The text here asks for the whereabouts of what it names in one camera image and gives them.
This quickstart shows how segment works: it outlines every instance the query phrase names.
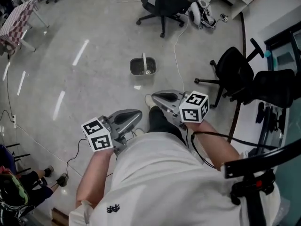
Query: black pants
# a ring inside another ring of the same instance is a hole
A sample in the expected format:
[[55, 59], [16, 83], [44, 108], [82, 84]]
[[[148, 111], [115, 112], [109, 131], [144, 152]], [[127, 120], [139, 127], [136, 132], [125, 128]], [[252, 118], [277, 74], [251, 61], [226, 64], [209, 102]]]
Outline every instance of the black pants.
[[180, 129], [169, 123], [158, 106], [151, 108], [149, 112], [150, 130], [148, 132], [167, 132], [178, 137], [184, 144]]
[[32, 189], [33, 184], [35, 184], [39, 179], [38, 174], [35, 171], [31, 173], [21, 176], [19, 178], [22, 186], [26, 190], [29, 196], [28, 207], [23, 213], [23, 215], [27, 214], [37, 206], [39, 206], [42, 202], [44, 202], [47, 198], [50, 198], [53, 194], [52, 190], [47, 187], [43, 186], [39, 189]]

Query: white cube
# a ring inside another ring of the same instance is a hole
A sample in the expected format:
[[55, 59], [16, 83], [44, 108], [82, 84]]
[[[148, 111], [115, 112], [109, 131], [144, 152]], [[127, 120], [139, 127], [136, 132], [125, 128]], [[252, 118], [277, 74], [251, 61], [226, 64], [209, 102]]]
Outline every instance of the white cube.
[[109, 131], [96, 117], [82, 124], [81, 129], [93, 152], [113, 148]]
[[193, 91], [179, 108], [183, 122], [201, 123], [209, 111], [208, 95]]

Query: checkered tablecloth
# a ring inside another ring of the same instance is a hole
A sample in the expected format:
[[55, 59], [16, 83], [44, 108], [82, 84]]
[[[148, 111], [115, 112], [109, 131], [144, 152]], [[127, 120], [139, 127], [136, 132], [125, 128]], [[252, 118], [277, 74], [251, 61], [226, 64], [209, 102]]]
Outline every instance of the checkered tablecloth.
[[38, 10], [37, 0], [30, 0], [16, 7], [5, 21], [0, 30], [0, 43], [9, 44], [9, 53], [12, 54], [19, 45], [25, 31], [24, 27], [32, 14], [33, 9]]

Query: wall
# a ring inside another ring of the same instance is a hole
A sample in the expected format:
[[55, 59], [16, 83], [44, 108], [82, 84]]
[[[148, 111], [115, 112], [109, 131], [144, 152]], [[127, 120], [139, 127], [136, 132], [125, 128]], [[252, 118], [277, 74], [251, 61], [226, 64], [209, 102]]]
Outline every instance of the wall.
[[[250, 42], [254, 38], [265, 51], [264, 41], [284, 29], [301, 21], [301, 0], [255, 0], [244, 10], [246, 30], [246, 54], [249, 55], [253, 46]], [[254, 74], [267, 70], [267, 59], [257, 55], [251, 62]], [[241, 105], [234, 137], [257, 143], [262, 124], [256, 124], [259, 101], [248, 105]], [[241, 153], [250, 151], [248, 146], [232, 142]]]

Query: logo on shirt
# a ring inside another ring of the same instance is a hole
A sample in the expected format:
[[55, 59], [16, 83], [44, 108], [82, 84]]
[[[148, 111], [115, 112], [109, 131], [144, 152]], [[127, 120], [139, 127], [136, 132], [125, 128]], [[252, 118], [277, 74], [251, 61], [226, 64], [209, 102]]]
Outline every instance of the logo on shirt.
[[107, 213], [112, 213], [112, 212], [117, 213], [119, 209], [120, 209], [119, 204], [115, 204], [115, 206], [110, 206], [107, 208]]

